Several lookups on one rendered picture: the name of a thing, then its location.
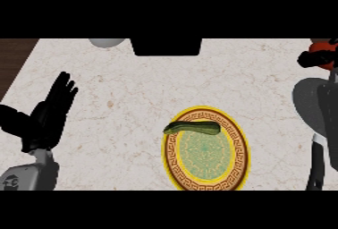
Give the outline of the orange and black object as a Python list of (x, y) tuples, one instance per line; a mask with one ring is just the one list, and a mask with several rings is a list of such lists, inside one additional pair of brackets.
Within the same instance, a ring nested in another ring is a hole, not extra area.
[(338, 38), (313, 38), (296, 62), (304, 68), (317, 66), (327, 71), (338, 67)]

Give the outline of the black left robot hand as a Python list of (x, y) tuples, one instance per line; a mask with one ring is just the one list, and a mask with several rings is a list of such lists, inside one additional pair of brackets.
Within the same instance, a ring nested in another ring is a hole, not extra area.
[(50, 88), (47, 97), (23, 114), (0, 104), (0, 129), (20, 138), (23, 153), (35, 149), (51, 149), (59, 143), (68, 112), (78, 92), (69, 74), (62, 72)]

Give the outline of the dark green bell pepper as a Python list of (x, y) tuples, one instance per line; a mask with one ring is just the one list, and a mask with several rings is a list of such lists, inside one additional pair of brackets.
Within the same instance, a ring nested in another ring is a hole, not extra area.
[(180, 131), (194, 131), (208, 135), (217, 135), (220, 133), (220, 125), (217, 122), (171, 122), (163, 129), (165, 134), (174, 134)]

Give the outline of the black appliance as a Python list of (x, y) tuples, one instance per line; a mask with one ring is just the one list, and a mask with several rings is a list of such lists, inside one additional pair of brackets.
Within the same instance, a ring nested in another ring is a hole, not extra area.
[(199, 55), (200, 38), (132, 38), (131, 47), (137, 56)]

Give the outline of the yellow and brown patterned plate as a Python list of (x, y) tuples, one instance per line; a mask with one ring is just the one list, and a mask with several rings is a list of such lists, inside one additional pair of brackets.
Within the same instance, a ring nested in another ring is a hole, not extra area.
[(220, 125), (217, 135), (194, 131), (163, 133), (162, 162), (177, 189), (240, 190), (249, 172), (251, 152), (237, 122), (212, 106), (186, 108), (171, 119), (171, 122), (177, 121), (211, 121)]

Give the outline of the pale grey round object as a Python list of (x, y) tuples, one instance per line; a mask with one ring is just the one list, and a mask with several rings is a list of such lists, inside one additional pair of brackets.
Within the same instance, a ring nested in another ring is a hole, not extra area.
[(124, 38), (90, 38), (90, 42), (96, 47), (109, 48), (115, 47)]

